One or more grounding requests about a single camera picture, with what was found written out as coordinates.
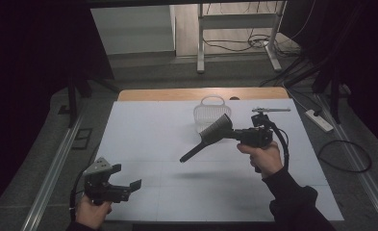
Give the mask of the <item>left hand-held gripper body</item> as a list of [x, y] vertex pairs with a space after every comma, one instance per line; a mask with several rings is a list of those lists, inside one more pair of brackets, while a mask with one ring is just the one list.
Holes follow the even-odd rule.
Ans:
[[109, 182], [112, 165], [104, 158], [98, 158], [84, 172], [85, 194], [95, 205], [104, 201], [120, 203], [128, 201], [131, 194], [130, 187], [115, 186]]

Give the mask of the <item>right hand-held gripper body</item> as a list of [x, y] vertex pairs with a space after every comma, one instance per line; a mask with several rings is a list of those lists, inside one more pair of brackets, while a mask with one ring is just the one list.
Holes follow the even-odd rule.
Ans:
[[261, 107], [253, 109], [252, 112], [254, 115], [251, 116], [253, 127], [245, 130], [244, 137], [240, 142], [252, 147], [265, 147], [273, 141], [273, 135], [276, 135], [280, 143], [284, 147], [287, 147], [289, 145], [288, 135], [269, 119], [267, 113], [289, 111], [290, 109], [269, 109]]

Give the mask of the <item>black kitchen knife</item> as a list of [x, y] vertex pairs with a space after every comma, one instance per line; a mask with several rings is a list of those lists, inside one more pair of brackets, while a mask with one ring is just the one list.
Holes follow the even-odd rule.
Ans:
[[208, 145], [221, 141], [224, 138], [224, 132], [231, 132], [233, 130], [233, 123], [226, 114], [223, 114], [213, 124], [199, 133], [201, 142], [198, 143], [192, 150], [180, 158], [180, 162], [184, 163], [200, 152]]

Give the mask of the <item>white plastic basket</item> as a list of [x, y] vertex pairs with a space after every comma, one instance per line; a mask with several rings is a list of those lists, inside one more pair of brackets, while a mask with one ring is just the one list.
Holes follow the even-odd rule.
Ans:
[[204, 96], [200, 104], [193, 109], [193, 118], [198, 133], [208, 128], [221, 116], [231, 115], [231, 108], [226, 105], [222, 96], [209, 94]]

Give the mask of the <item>person's right hand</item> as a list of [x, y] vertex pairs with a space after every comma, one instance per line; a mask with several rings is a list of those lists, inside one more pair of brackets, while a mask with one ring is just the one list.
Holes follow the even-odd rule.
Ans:
[[261, 175], [266, 178], [278, 172], [284, 166], [280, 157], [280, 150], [276, 141], [272, 141], [267, 147], [252, 147], [242, 143], [237, 145], [237, 149], [242, 154], [248, 154], [250, 165], [258, 167]]

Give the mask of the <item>person's left hand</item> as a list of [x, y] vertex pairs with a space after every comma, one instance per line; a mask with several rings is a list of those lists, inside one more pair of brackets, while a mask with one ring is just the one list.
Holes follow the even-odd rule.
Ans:
[[75, 222], [93, 231], [97, 231], [111, 211], [112, 202], [104, 201], [101, 205], [95, 205], [92, 200], [84, 194], [77, 207]]

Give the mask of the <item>white table mat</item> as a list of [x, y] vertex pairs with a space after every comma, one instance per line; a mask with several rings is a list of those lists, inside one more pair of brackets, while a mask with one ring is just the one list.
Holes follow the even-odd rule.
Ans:
[[185, 163], [200, 142], [193, 101], [113, 104], [99, 156], [122, 170], [114, 185], [139, 180], [140, 190], [113, 206], [111, 220], [271, 221], [273, 196], [234, 140], [210, 145]]

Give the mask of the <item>white power strip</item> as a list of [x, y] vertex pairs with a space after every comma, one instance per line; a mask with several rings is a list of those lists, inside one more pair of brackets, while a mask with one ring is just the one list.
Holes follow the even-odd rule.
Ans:
[[317, 125], [323, 132], [328, 133], [334, 130], [334, 127], [327, 122], [323, 117], [320, 115], [315, 115], [313, 110], [308, 110], [305, 112], [305, 115], [315, 124]]

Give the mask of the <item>black stand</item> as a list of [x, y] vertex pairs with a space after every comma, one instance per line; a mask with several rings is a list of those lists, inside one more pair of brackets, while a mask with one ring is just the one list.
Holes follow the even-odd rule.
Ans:
[[330, 114], [334, 121], [340, 124], [340, 69], [335, 64], [323, 64], [313, 83], [314, 93], [323, 93], [327, 87], [330, 87]]
[[69, 128], [72, 128], [75, 125], [76, 119], [79, 117], [76, 92], [79, 92], [84, 98], [90, 98], [92, 96], [92, 88], [88, 83], [88, 80], [91, 80], [114, 93], [121, 93], [120, 87], [117, 87], [114, 84], [111, 84], [108, 80], [99, 78], [97, 75], [90, 72], [84, 71], [81, 74], [69, 74], [67, 78]]

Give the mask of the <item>black rectangular floor frame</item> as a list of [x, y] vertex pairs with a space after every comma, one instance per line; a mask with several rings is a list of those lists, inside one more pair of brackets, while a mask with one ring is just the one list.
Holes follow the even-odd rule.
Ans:
[[91, 138], [93, 129], [82, 128], [77, 131], [76, 137], [72, 143], [71, 148], [73, 150], [86, 150]]

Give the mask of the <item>aluminium floor rail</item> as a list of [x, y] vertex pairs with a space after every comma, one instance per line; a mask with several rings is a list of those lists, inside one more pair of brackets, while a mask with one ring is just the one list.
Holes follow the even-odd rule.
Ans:
[[79, 115], [75, 119], [72, 127], [66, 130], [63, 140], [59, 145], [52, 164], [44, 177], [38, 194], [20, 228], [20, 231], [37, 231], [83, 118], [82, 115]]
[[[315, 99], [318, 100], [319, 104], [322, 106], [323, 114], [334, 127], [334, 133], [336, 137], [343, 141], [350, 141], [342, 125], [337, 124], [336, 121], [333, 119], [330, 112], [330, 104], [327, 102], [326, 96], [321, 95], [321, 94], [316, 94]], [[364, 161], [359, 156], [359, 151], [357, 147], [353, 147], [353, 146], [349, 146], [348, 144], [345, 144], [343, 148], [344, 148], [344, 153], [349, 163], [351, 164], [351, 166], [355, 168], [362, 168], [365, 166]], [[375, 180], [373, 179], [369, 171], [359, 173], [358, 178], [366, 194], [368, 195], [370, 201], [372, 202], [373, 207], [375, 208], [378, 214], [378, 185], [377, 183], [375, 182]]]

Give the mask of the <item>white metal stand frame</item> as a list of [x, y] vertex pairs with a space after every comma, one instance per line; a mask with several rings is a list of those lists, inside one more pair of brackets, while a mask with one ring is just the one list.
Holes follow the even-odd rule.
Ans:
[[212, 14], [204, 15], [203, 5], [198, 4], [198, 46], [197, 46], [197, 72], [205, 71], [205, 53], [204, 53], [204, 37], [205, 30], [217, 29], [271, 29], [268, 41], [264, 43], [265, 52], [269, 57], [271, 65], [276, 72], [282, 70], [277, 58], [274, 42], [278, 29], [283, 17], [284, 9], [287, 2], [283, 1], [279, 4], [279, 8], [275, 13], [248, 13], [248, 14]]

